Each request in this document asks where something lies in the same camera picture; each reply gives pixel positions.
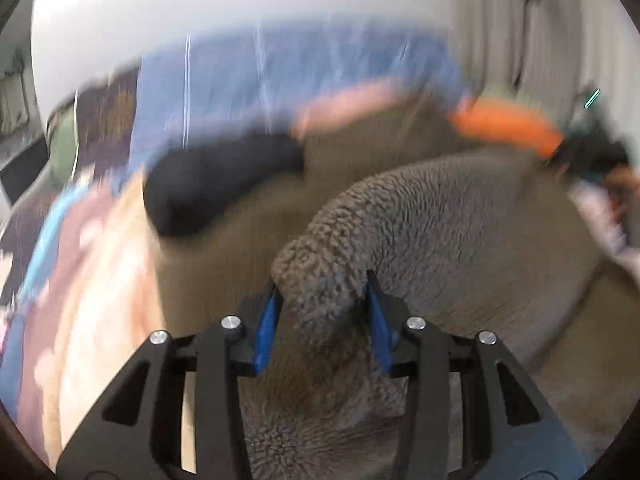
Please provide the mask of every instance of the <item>blue blanket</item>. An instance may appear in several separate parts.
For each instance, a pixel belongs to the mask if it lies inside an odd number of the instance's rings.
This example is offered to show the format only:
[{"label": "blue blanket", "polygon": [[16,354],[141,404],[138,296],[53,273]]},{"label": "blue blanket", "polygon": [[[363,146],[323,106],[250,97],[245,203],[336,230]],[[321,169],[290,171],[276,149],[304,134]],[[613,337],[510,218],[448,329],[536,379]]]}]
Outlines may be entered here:
[{"label": "blue blanket", "polygon": [[287,127],[313,98],[382,77],[409,88],[429,82],[445,108],[466,85],[446,42],[419,28],[375,22],[293,23],[227,35],[188,36],[145,56],[129,171],[168,147],[245,131]]}]

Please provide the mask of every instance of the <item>gray fleece fabric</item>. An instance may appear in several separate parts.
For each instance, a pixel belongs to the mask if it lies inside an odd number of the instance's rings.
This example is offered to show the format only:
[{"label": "gray fleece fabric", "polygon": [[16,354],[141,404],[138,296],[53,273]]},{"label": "gray fleece fabric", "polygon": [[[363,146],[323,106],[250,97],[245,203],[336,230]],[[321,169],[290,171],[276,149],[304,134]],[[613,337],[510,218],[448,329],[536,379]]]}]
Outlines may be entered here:
[{"label": "gray fleece fabric", "polygon": [[271,365],[240,382],[254,478],[388,478],[404,382],[372,357],[366,269],[446,331],[497,332],[587,459],[604,450],[640,396],[638,290],[533,156],[460,139],[415,104],[312,138],[305,156],[304,178],[274,179],[156,262],[174,335],[270,275],[283,293]]}]

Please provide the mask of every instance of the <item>metal screw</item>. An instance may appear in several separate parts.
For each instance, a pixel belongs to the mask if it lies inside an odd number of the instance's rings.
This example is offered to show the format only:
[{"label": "metal screw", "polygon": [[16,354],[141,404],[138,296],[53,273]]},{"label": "metal screw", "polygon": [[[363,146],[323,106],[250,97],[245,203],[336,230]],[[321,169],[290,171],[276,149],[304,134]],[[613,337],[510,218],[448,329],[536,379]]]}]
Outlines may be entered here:
[{"label": "metal screw", "polygon": [[156,330],[149,336],[149,341],[151,341],[154,345],[161,345],[166,341],[167,337],[169,337],[169,335],[164,330]]},{"label": "metal screw", "polygon": [[220,321],[222,328],[227,328],[229,330],[238,328],[241,323],[242,320],[238,316],[226,316],[222,318],[222,321]]},{"label": "metal screw", "polygon": [[411,316],[406,320],[406,325],[411,330],[423,330],[427,326],[427,322],[418,316]]},{"label": "metal screw", "polygon": [[478,339],[482,344],[485,345],[493,345],[496,341],[498,341],[498,338],[495,336],[495,334],[493,332],[490,332],[489,330],[482,330],[482,332],[478,334]]}]

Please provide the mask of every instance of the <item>person's hand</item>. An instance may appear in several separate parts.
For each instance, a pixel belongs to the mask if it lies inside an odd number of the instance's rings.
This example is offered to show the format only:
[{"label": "person's hand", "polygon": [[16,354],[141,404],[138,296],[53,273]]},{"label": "person's hand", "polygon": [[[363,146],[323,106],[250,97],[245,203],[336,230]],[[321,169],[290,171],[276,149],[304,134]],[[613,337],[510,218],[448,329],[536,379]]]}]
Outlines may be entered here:
[{"label": "person's hand", "polygon": [[633,193],[640,198],[640,177],[632,167],[620,164],[604,178],[604,186],[609,191],[613,216],[620,223],[626,211],[625,196]]}]

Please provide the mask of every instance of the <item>light blue fabric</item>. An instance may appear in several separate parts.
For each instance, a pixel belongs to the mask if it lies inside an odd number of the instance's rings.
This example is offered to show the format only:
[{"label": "light blue fabric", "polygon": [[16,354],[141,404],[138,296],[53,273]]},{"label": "light blue fabric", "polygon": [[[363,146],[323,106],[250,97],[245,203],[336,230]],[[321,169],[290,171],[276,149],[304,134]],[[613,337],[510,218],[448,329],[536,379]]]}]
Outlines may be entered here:
[{"label": "light blue fabric", "polygon": [[4,340],[4,353],[0,362],[0,401],[15,422],[18,412],[18,394],[22,383],[22,342],[31,303],[20,304],[11,320]]},{"label": "light blue fabric", "polygon": [[58,259],[60,225],[69,209],[86,195],[87,190],[87,186],[69,187],[58,196],[51,206],[47,219],[40,230],[24,281],[18,290],[18,303],[35,300],[49,279]]},{"label": "light blue fabric", "polygon": [[300,105],[355,84],[427,81],[445,109],[466,84],[446,42],[420,28],[377,22],[291,23],[226,36],[187,37],[145,56],[138,75],[130,171],[170,146],[235,134],[261,121],[286,127]]}]

